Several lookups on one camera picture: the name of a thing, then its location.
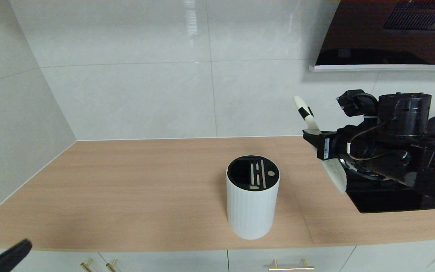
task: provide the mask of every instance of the kitchen counter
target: kitchen counter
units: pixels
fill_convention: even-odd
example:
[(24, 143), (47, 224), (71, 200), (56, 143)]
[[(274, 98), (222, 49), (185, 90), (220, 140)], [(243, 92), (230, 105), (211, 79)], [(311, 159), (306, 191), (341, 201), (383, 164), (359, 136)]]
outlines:
[[(262, 155), (281, 171), (263, 238), (226, 219), (225, 170)], [(435, 210), (361, 214), (299, 136), (77, 142), (0, 206), (0, 248), (177, 251), (350, 246), (435, 239)]]

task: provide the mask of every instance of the tile grout line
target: tile grout line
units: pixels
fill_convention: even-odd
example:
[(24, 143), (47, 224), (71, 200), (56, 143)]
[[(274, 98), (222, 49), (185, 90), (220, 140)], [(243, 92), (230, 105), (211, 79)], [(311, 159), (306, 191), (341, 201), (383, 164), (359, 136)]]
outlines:
[[(315, 60), (315, 59), (280, 59), (283, 61), (296, 60)], [(55, 66), (40, 66), (40, 68), (57, 68), (57, 67), (78, 67), (78, 66), (101, 66), (101, 65), (135, 65), (135, 64), (176, 64), (176, 63), (212, 63), (212, 62), (275, 62), (278, 60), (206, 60), (204, 62), (130, 62), (130, 63), (96, 63), (96, 64), (76, 64), (76, 65), (55, 65)]]
[(4, 77), (1, 77), (0, 80), (1, 80), (1, 79), (7, 79), (8, 77), (16, 76), (16, 75), (18, 75), (18, 74), (22, 74), (22, 73), (26, 73), (26, 72), (31, 72), (31, 71), (33, 71), (33, 70), (35, 70), (35, 69), (39, 69), (39, 68), (40, 68), (40, 67), (36, 67), (36, 68), (29, 69), (29, 70), (26, 70), (26, 71), (23, 71), (23, 72), (18, 72), (18, 73), (16, 73), (16, 74), (11, 74), (11, 75), (9, 75), (9, 76), (4, 76)]
[(213, 88), (213, 105), (214, 105), (214, 129), (216, 130), (216, 137), (218, 137), (218, 116), (216, 115), (216, 94), (214, 92), (214, 73), (213, 73), (213, 59), (211, 54), (211, 35), (209, 31), (209, 12), (207, 9), (207, 0), (206, 3), (206, 20), (207, 20), (207, 39), (209, 41), (209, 62), (211, 65), (211, 85)]
[(228, 255), (228, 272), (230, 272), (230, 269), (229, 269), (229, 250), (226, 250), (226, 254)]
[(375, 91), (375, 86), (377, 85), (378, 77), (380, 76), (380, 71), (377, 73), (377, 77), (375, 78), (375, 82), (373, 83), (372, 91), (370, 91), (371, 94), (373, 94), (373, 91)]
[(60, 155), (62, 155), (66, 150), (68, 150), (70, 147), (72, 147), (77, 141), (75, 140), (73, 143), (71, 143), (71, 145), (69, 145), (67, 148), (65, 148), (64, 150), (62, 150), (62, 152), (60, 152), (58, 155), (56, 155), (53, 159), (51, 159), (47, 164), (43, 165), (43, 167), (40, 168), (40, 170), (38, 170), (36, 173), (32, 174), (31, 177), (29, 177), (25, 182), (23, 182), (23, 184), (21, 184), (16, 190), (14, 190), (9, 196), (7, 196), (1, 203), (0, 206), (5, 203), (12, 195), (14, 195), (14, 193), (16, 193), (17, 191), (19, 191), (19, 189), (21, 189), (21, 187), (23, 187), (25, 184), (28, 183), (28, 181), (30, 181), (32, 178), (34, 178), (38, 173), (40, 173), (43, 169), (45, 169), (45, 167), (47, 167), (50, 163), (52, 163), (57, 157), (60, 157)]
[(342, 265), (342, 268), (340, 268), (340, 270), (339, 270), (338, 272), (341, 272), (341, 271), (342, 271), (343, 267), (345, 267), (345, 265), (346, 265), (347, 262), (349, 261), (350, 257), (352, 257), (352, 254), (353, 254), (353, 252), (355, 251), (356, 248), (357, 248), (357, 246), (355, 246), (355, 247), (352, 249), (352, 252), (350, 252), (349, 257), (345, 260), (345, 262), (344, 262), (343, 265)]
[(69, 125), (68, 118), (66, 117), (65, 113), (63, 113), (62, 107), (60, 106), (60, 103), (58, 102), (57, 98), (55, 97), (55, 93), (53, 93), (53, 90), (51, 89), (50, 85), (48, 84), (48, 80), (46, 79), (45, 73), (43, 73), (43, 70), (41, 69), (41, 67), (39, 67), (38, 69), (40, 69), (40, 73), (43, 76), (43, 79), (45, 80), (45, 84), (48, 87), (48, 90), (50, 90), (51, 96), (53, 97), (53, 100), (57, 104), (58, 109), (62, 113), (62, 116), (65, 119), (65, 122), (66, 122), (67, 126), (69, 127), (69, 130), (71, 131), (71, 133), (73, 134), (73, 137), (75, 138), (75, 141), (78, 141), (78, 139), (76, 138), (75, 132), (73, 131), (73, 129)]

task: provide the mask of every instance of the cabinet handle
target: cabinet handle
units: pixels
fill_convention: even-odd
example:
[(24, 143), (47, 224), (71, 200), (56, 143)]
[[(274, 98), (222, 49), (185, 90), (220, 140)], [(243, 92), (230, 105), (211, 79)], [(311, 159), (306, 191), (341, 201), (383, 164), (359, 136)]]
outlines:
[(297, 267), (278, 267), (278, 262), (276, 259), (273, 261), (275, 264), (275, 267), (268, 268), (268, 271), (309, 271), (309, 270), (315, 270), (314, 266), (307, 266), (307, 261), (305, 259), (302, 259), (303, 266), (297, 266)]
[(92, 263), (92, 261), (93, 261), (93, 259), (90, 258), (90, 259), (88, 259), (88, 262), (86, 262), (86, 263), (82, 262), (82, 263), (80, 264), (80, 266), (81, 266), (81, 267), (83, 268), (83, 270), (85, 270), (86, 272), (93, 272), (93, 271), (90, 269), (90, 264)]
[(114, 267), (116, 262), (117, 262), (117, 259), (114, 259), (112, 261), (112, 263), (107, 263), (107, 265), (105, 265), (105, 266), (108, 268), (108, 270), (110, 270), (110, 272), (117, 272), (117, 270), (115, 270), (115, 267)]

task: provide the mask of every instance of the cabinet door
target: cabinet door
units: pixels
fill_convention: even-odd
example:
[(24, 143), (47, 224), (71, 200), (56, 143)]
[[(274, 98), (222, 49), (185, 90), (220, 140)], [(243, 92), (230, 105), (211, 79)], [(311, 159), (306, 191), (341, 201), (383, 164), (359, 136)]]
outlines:
[(357, 246), (341, 272), (435, 271), (435, 240)]
[(303, 266), (302, 258), (317, 272), (339, 272), (352, 253), (353, 246), (230, 250), (229, 272), (267, 272), (274, 267)]
[(84, 272), (80, 263), (93, 261), (89, 267), (93, 272), (105, 269), (105, 261), (97, 252), (59, 252), (59, 251), (34, 251), (31, 250), (16, 267), (17, 271), (24, 272)]
[(228, 272), (226, 250), (100, 254), (117, 272)]

